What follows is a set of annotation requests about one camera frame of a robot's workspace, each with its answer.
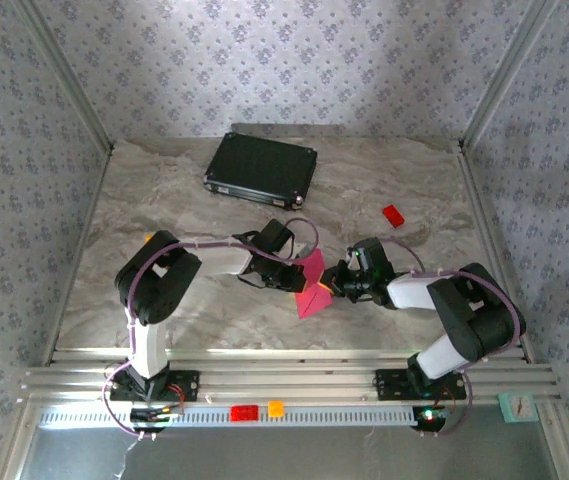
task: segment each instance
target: gray marble surface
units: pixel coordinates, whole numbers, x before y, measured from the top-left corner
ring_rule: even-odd
[[[327,265],[369,236],[395,234],[427,268],[484,261],[456,156],[449,143],[414,140],[286,139],[319,153],[304,208],[297,213],[209,193],[202,177],[219,139],[120,141],[115,147],[58,347],[127,344],[126,317],[113,287],[119,269],[159,229],[180,239],[260,229],[269,219],[302,215],[315,222]],[[394,230],[381,213],[394,204],[406,224]],[[301,241],[311,240],[303,224]],[[414,261],[389,244],[396,270]],[[293,294],[253,290],[233,276],[197,278],[168,321],[167,346],[181,348],[413,349],[443,331],[433,312],[386,310],[345,299],[299,319]]]

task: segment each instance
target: floral wallpaper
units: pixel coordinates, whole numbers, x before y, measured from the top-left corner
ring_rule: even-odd
[[[569,1],[560,5],[471,157],[531,339],[569,409]]]
[[[20,375],[42,361],[104,160],[0,1],[0,447]]]
[[[113,138],[232,124],[459,137],[529,1],[39,3]]]

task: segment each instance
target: robotic arm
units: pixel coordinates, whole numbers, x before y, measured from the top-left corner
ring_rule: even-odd
[[[247,248],[218,248],[238,243]],[[123,372],[121,377],[125,378],[118,380],[124,381],[145,401],[163,396],[171,373],[164,345],[165,320],[178,307],[197,276],[231,274],[242,278],[252,274],[261,279],[265,288],[301,292],[306,285],[302,266],[254,253],[259,250],[271,255],[292,254],[293,244],[293,233],[277,220],[271,220],[260,232],[250,231],[202,244],[180,242],[166,230],[153,235],[115,277],[120,302],[129,315],[132,349],[131,366]],[[163,250],[167,250],[166,253],[157,256]]]
[[[213,245],[239,241],[253,251],[203,248],[205,244],[178,247],[180,242],[169,232],[156,233],[115,279],[120,301],[127,312],[131,310],[137,317],[130,327],[134,353],[131,366],[123,372],[124,383],[138,398],[162,398],[171,375],[164,350],[163,322],[177,308],[197,275],[226,273],[241,278],[253,274],[260,277],[264,287],[301,292],[306,283],[302,266],[254,253],[279,253],[279,258],[287,258],[281,252],[291,252],[290,258],[293,240],[292,232],[277,220],[271,220],[260,232],[246,232]],[[170,245],[175,248],[157,256]],[[321,283],[333,295],[354,303],[373,301],[389,309],[437,311],[446,334],[411,357],[402,372],[406,379],[404,388],[414,399],[437,395],[447,382],[455,379],[456,370],[507,348],[526,328],[520,312],[515,310],[513,315],[513,305],[480,264],[471,263],[441,275],[396,273],[377,238],[362,240],[347,249],[347,258],[327,269]]]
[[[389,309],[437,311],[446,334],[408,360],[408,380],[421,396],[437,391],[448,374],[508,348],[526,331],[519,310],[479,263],[449,274],[398,274],[377,238],[349,248],[347,259],[326,270],[321,282],[354,303],[364,297]]]

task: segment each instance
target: black case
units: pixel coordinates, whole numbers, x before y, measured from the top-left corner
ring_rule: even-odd
[[[212,192],[297,210],[306,199],[316,163],[317,152],[312,148],[231,132],[215,152],[204,186]]]

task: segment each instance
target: pink cloth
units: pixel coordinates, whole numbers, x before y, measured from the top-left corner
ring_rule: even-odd
[[[306,318],[333,303],[333,295],[317,283],[322,278],[322,273],[326,268],[324,256],[319,248],[310,257],[304,259],[302,265],[306,277],[306,288],[302,293],[295,294],[295,302],[297,303],[299,317]]]
[[[314,283],[302,293],[295,294],[297,314],[300,318],[310,317],[333,303],[333,295],[326,288]]]

